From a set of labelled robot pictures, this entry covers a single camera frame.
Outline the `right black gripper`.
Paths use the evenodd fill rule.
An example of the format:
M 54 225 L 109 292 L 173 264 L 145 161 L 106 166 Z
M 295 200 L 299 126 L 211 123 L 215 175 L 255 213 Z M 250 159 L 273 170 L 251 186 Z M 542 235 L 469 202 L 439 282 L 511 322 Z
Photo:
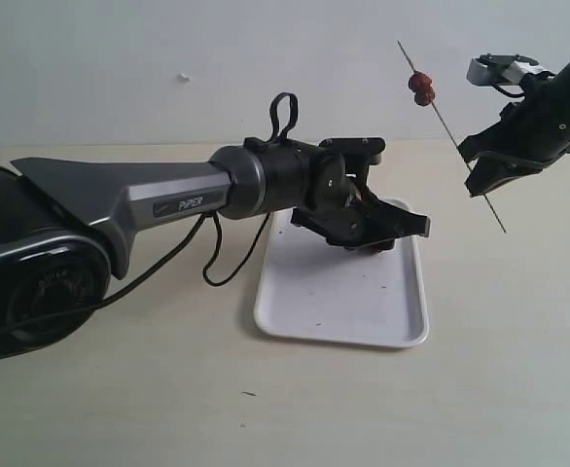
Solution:
M 498 123 L 467 136 L 458 152 L 466 163 L 478 160 L 465 181 L 472 198 L 540 173 L 570 154 L 570 92 L 507 105 Z

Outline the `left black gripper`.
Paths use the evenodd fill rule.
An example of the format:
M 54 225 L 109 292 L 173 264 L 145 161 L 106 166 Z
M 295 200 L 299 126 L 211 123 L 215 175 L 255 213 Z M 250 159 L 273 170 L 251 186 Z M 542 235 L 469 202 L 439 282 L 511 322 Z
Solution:
M 369 193 L 369 170 L 381 162 L 383 138 L 326 138 L 319 148 L 319 155 L 310 163 L 305 200 L 291 215 L 292 225 L 348 251 L 365 251 L 371 245 L 382 245 L 390 251 L 395 238 L 429 236 L 427 216 Z

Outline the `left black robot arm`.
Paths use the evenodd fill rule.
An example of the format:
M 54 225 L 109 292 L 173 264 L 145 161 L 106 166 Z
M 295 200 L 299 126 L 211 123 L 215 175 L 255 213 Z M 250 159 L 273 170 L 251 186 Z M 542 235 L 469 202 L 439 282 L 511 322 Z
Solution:
M 427 236 L 430 221 L 380 200 L 367 185 L 380 138 L 311 145 L 277 135 L 218 149 L 206 162 L 0 165 L 0 359 L 54 344 L 121 298 L 136 236 L 291 210 L 292 221 L 348 250 L 389 250 Z

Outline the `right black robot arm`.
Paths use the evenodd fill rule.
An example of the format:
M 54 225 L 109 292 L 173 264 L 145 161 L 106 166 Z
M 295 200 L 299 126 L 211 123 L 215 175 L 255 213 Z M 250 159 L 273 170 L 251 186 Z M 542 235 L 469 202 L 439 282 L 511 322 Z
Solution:
M 458 146 L 463 161 L 475 164 L 465 181 L 471 197 L 538 174 L 570 154 L 570 62 L 553 73 L 524 55 L 482 54 L 471 60 L 467 80 L 506 96 L 507 86 L 521 89 L 499 122 Z

